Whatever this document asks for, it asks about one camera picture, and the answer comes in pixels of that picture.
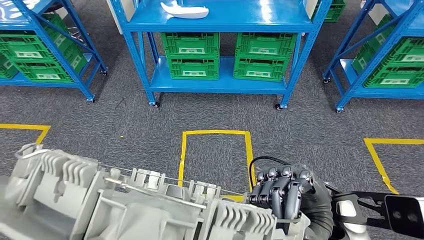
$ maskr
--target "gray plastic component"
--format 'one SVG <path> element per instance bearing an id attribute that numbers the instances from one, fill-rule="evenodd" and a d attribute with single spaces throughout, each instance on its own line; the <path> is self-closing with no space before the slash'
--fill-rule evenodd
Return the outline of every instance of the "gray plastic component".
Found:
<path id="1" fill-rule="evenodd" d="M 214 184 L 180 187 L 163 173 L 106 169 L 35 144 L 16 157 L 11 177 L 0 178 L 0 232 L 12 239 L 301 240 L 310 223 L 302 215 L 285 235 L 271 209 L 244 204 L 246 195 L 225 200 Z"/>

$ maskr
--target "yellow tape rectangle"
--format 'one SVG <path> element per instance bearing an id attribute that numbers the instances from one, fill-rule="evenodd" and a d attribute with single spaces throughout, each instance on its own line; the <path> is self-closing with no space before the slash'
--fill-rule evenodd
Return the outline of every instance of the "yellow tape rectangle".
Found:
<path id="1" fill-rule="evenodd" d="M 47 132 L 50 129 L 49 125 L 28 125 L 28 124 L 11 124 L 11 123 L 0 123 L 0 129 L 22 129 L 22 130 L 40 130 L 41 134 L 35 140 L 36 144 L 41 144 L 43 139 L 46 137 Z"/>
<path id="2" fill-rule="evenodd" d="M 377 170 L 380 173 L 384 184 L 392 193 L 399 194 L 399 192 L 392 186 L 389 176 L 387 175 L 386 170 L 384 169 L 383 164 L 380 161 L 373 144 L 421 145 L 424 144 L 424 139 L 364 138 L 363 141 L 365 142 L 365 145 L 368 148 L 369 153 L 371 154 L 372 160 L 374 161 L 374 164 L 377 167 Z"/>
<path id="3" fill-rule="evenodd" d="M 186 147 L 187 147 L 187 135 L 200 135 L 200 134 L 234 134 L 234 135 L 244 135 L 244 143 L 246 145 L 246 163 L 247 163 L 247 172 L 249 172 L 249 165 L 253 160 L 253 150 L 252 150 L 252 139 L 251 133 L 248 131 L 240 130 L 192 130 L 192 131 L 183 131 L 182 132 L 182 144 L 181 144 L 181 158 L 179 161 L 178 167 L 178 186 L 183 186 L 184 179 L 184 160 L 186 159 Z M 251 173 L 252 176 L 255 176 L 255 168 L 252 167 Z M 252 191 L 252 186 L 248 184 L 249 190 Z M 240 202 L 243 199 L 243 196 L 238 195 L 225 195 L 226 198 L 233 199 L 236 202 Z"/>

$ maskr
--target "shelf wheel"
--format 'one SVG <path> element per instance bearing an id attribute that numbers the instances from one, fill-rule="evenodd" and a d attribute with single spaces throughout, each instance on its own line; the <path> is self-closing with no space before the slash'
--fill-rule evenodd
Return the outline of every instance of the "shelf wheel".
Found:
<path id="1" fill-rule="evenodd" d="M 275 108 L 277 111 L 281 111 L 281 110 L 283 110 L 283 108 L 281 107 L 281 105 L 280 105 L 279 103 L 275 104 L 275 105 L 274 105 L 274 108 Z"/>
<path id="2" fill-rule="evenodd" d="M 158 109 L 161 104 L 159 102 L 155 102 L 153 105 L 151 105 L 152 107 L 154 107 L 155 109 Z"/>

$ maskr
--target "shelving unit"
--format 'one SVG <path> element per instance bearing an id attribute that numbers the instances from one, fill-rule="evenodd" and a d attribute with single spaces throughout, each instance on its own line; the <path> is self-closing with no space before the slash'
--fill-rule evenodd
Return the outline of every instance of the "shelving unit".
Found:
<path id="1" fill-rule="evenodd" d="M 0 79 L 0 86 L 28 86 L 28 87 L 50 87 L 50 88 L 78 88 L 86 97 L 87 101 L 93 102 L 95 95 L 90 92 L 89 86 L 93 80 L 96 72 L 100 68 L 100 72 L 104 75 L 107 74 L 108 68 L 105 66 L 102 58 L 96 50 L 93 42 L 89 38 L 87 31 L 82 25 L 77 13 L 73 9 L 69 0 L 39 0 L 38 3 L 28 4 L 28 6 L 22 0 L 11 0 L 12 4 L 4 1 L 0 3 L 2 8 L 2 18 L 0 19 L 0 31 L 5 30 L 17 30 L 17 31 L 34 31 L 35 34 L 42 40 L 45 46 L 58 60 L 64 70 L 69 74 L 73 82 L 70 83 L 57 83 L 57 82 L 32 82 L 27 79 L 22 73 L 18 73 L 11 79 Z M 72 18 L 75 26 L 79 29 L 85 44 L 78 40 L 75 40 L 68 33 L 62 29 L 53 25 L 48 20 L 42 17 L 42 14 L 54 3 L 60 3 L 67 10 L 69 16 Z M 66 58 L 61 54 L 61 51 L 57 48 L 53 39 L 50 39 L 47 32 L 44 30 L 42 24 L 48 25 L 55 31 L 59 32 L 63 36 L 71 39 L 77 43 L 80 47 L 86 50 L 88 53 L 84 53 L 84 57 L 87 60 L 87 64 L 82 67 L 80 73 L 75 73 L 74 69 Z M 94 63 L 92 72 L 88 75 L 86 80 L 82 79 L 82 76 L 88 69 L 89 65 Z"/>
<path id="2" fill-rule="evenodd" d="M 161 7 L 205 6 L 209 9 L 202 19 L 172 17 Z M 121 1 L 111 0 L 122 33 L 133 59 L 135 68 L 150 105 L 159 107 L 154 92 L 167 93 L 226 93 L 226 94 L 271 94 L 283 95 L 275 107 L 287 108 L 290 96 L 309 56 L 331 0 L 322 0 L 313 20 L 307 15 L 303 0 L 135 0 L 135 13 L 127 21 Z M 233 78 L 234 57 L 221 57 L 218 80 L 171 79 L 166 57 L 156 49 L 153 32 L 215 32 L 215 33 L 298 33 L 288 82 L 265 82 Z M 143 46 L 142 33 L 146 33 L 153 60 L 156 64 L 153 77 L 148 79 L 144 48 L 137 48 L 133 33 L 137 33 L 138 45 Z M 302 49 L 301 34 L 305 34 Z"/>
<path id="3" fill-rule="evenodd" d="M 356 31 L 375 4 L 385 6 L 393 17 L 393 20 L 349 47 Z M 354 70 L 352 59 L 342 59 L 344 55 L 351 53 L 355 48 L 361 46 L 393 24 L 395 24 L 395 28 L 360 74 L 357 74 Z M 402 37 L 424 37 L 424 2 L 422 0 L 415 0 L 413 3 L 410 3 L 410 0 L 368 0 L 344 37 L 331 63 L 322 74 L 324 83 L 330 81 L 331 75 L 340 92 L 341 98 L 335 105 L 338 113 L 344 111 L 345 105 L 351 98 L 424 99 L 424 84 L 419 85 L 417 88 L 363 87 L 364 81 L 368 79 L 372 72 L 379 66 L 382 59 Z M 346 90 L 343 88 L 341 80 L 336 74 L 336 67 L 338 66 L 341 66 L 347 79 L 349 87 Z"/>

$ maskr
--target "green plastic crate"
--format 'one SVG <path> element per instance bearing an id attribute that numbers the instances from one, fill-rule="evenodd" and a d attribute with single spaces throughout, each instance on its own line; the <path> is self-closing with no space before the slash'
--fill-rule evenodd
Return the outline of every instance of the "green plastic crate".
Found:
<path id="1" fill-rule="evenodd" d="M 75 45 L 72 40 L 60 34 L 53 39 L 53 42 L 62 53 L 70 46 Z M 1 52 L 12 62 L 25 60 L 36 63 L 52 63 L 57 61 L 41 39 L 33 32 L 1 32 L 0 45 L 2 46 Z"/>
<path id="2" fill-rule="evenodd" d="M 313 12 L 312 19 L 315 17 L 315 13 L 318 11 L 320 1 L 316 5 L 315 11 Z M 337 23 L 343 10 L 346 7 L 345 0 L 333 0 L 328 10 L 327 16 L 325 16 L 324 22 L 326 23 Z"/>
<path id="3" fill-rule="evenodd" d="M 289 61 L 264 60 L 236 57 L 233 77 L 235 79 L 281 82 Z"/>
<path id="4" fill-rule="evenodd" d="M 75 44 L 71 45 L 63 55 L 77 74 L 79 74 L 87 64 L 87 59 Z"/>
<path id="5" fill-rule="evenodd" d="M 288 61 L 295 47 L 296 36 L 295 33 L 239 32 L 235 57 Z"/>
<path id="6" fill-rule="evenodd" d="M 390 14 L 384 15 L 384 17 L 381 19 L 380 23 L 377 25 L 375 30 L 383 27 L 386 23 L 390 22 L 392 19 L 393 18 L 392 16 L 390 16 Z M 372 49 L 374 49 L 374 51 L 376 52 L 380 48 L 380 46 L 386 41 L 387 37 L 390 35 L 393 29 L 395 29 L 395 27 L 396 25 L 392 24 L 386 30 L 380 32 L 375 37 L 368 40 L 366 43 L 368 43 L 369 46 L 372 47 Z"/>
<path id="7" fill-rule="evenodd" d="M 18 73 L 18 69 L 13 66 L 5 56 L 0 54 L 0 81 L 2 79 L 11 79 Z"/>
<path id="8" fill-rule="evenodd" d="M 352 63 L 352 67 L 357 74 L 360 74 L 362 70 L 364 70 L 374 54 L 376 54 L 376 52 L 368 43 L 362 46 Z"/>
<path id="9" fill-rule="evenodd" d="M 162 32 L 161 37 L 167 58 L 218 59 L 220 56 L 218 32 Z"/>
<path id="10" fill-rule="evenodd" d="M 416 88 L 424 82 L 424 67 L 378 67 L 364 83 L 365 88 Z"/>
<path id="11" fill-rule="evenodd" d="M 69 33 L 68 27 L 65 25 L 65 22 L 62 20 L 61 16 L 57 13 L 44 13 L 43 18 L 48 20 L 51 24 L 55 25 L 59 29 L 63 30 L 65 33 Z"/>
<path id="12" fill-rule="evenodd" d="M 72 83 L 72 79 L 58 63 L 14 62 L 19 71 L 31 82 Z"/>
<path id="13" fill-rule="evenodd" d="M 383 65 L 424 67 L 424 37 L 403 37 L 383 59 Z"/>
<path id="14" fill-rule="evenodd" d="M 220 62 L 218 59 L 168 59 L 172 79 L 217 80 Z"/>

